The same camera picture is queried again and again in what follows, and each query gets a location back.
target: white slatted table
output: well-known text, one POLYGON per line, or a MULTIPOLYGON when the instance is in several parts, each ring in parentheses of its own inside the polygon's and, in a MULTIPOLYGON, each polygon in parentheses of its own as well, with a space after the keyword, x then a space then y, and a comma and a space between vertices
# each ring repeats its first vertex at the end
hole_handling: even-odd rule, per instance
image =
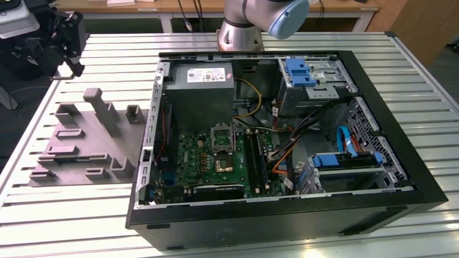
MULTIPOLYGON (((449 201, 369 235, 274 242, 178 252, 216 257, 459 256, 459 108, 397 39, 382 33, 300 33, 266 50, 352 50, 449 201)), ((82 101, 86 87, 104 91, 122 109, 148 107, 158 52, 214 51, 213 34, 92 35, 82 53, 84 75, 54 82, 0 176, 0 257, 146 257, 158 253, 124 228, 129 184, 30 188, 36 159, 57 119, 58 103, 82 101)))

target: power supply label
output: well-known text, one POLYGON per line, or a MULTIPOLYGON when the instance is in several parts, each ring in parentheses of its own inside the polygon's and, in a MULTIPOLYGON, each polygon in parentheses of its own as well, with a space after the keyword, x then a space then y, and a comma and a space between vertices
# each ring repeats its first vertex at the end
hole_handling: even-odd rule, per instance
POLYGON ((189 69, 186 82, 224 82, 224 68, 189 69))

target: green circuit board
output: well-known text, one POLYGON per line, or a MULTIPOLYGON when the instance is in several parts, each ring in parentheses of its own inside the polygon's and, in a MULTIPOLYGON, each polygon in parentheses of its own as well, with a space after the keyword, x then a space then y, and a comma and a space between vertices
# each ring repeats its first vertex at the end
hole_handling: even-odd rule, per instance
MULTIPOLYGON (((234 151, 232 154, 213 154, 209 133, 190 134, 182 133, 178 136, 178 166, 176 170, 176 186, 192 187, 196 185, 212 184, 241 184, 245 188, 245 198, 266 197, 281 195, 281 181, 269 180, 269 190, 262 193, 253 193, 249 185, 249 175, 246 173, 245 133, 237 132, 233 135, 234 151), (216 160, 224 160, 221 167, 232 167, 232 171, 217 172, 216 160)), ((269 133, 260 134, 260 142, 265 154, 272 150, 272 139, 269 133)))

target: ram slot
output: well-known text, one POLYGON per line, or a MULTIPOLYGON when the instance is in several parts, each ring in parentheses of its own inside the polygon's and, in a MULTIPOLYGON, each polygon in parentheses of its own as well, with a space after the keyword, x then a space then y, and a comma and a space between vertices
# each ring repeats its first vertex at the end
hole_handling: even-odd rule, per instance
POLYGON ((250 135, 250 152, 252 152, 252 159, 253 159, 253 168, 254 168, 254 177, 256 182, 260 187, 260 192, 264 192, 264 178, 262 178, 262 169, 261 164, 262 163, 262 152, 260 153, 258 149, 258 134, 252 132, 250 135))
POLYGON ((250 140, 250 133, 246 132, 244 134, 244 152, 245 152, 245 166, 246 166, 246 174, 249 176, 249 186, 252 194, 257 194, 260 192, 260 185, 256 176, 256 160, 254 160, 254 153, 252 151, 252 140, 250 140))
POLYGON ((257 147, 257 163, 258 163, 258 168, 260 168, 260 173, 261 173, 261 179, 262 179, 262 187, 268 185, 268 179, 266 179, 266 171, 265 171, 265 158, 262 154, 262 147, 261 147, 261 141, 260 141, 260 135, 254 134, 254 140, 256 140, 256 147, 257 147))

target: sticker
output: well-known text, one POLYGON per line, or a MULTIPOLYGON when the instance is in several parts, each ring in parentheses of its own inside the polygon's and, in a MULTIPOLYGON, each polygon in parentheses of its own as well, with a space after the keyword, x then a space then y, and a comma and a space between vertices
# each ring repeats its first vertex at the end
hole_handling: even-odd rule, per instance
POLYGON ((376 7, 362 7, 360 8, 361 11, 377 11, 376 7))
POLYGON ((137 9, 138 12, 157 12, 156 8, 138 8, 137 9))
POLYGON ((272 107, 272 116, 273 117, 278 116, 278 109, 274 106, 272 107))
POLYGON ((316 71, 312 73, 312 77, 313 78, 324 78, 324 74, 316 71))
POLYGON ((298 161, 298 163, 296 164, 296 169, 304 168, 304 165, 304 162, 298 161))
POLYGON ((189 69, 186 82, 224 82, 224 68, 189 69))
POLYGON ((293 190, 293 183, 286 177, 284 179, 284 185, 288 187, 289 190, 293 190))

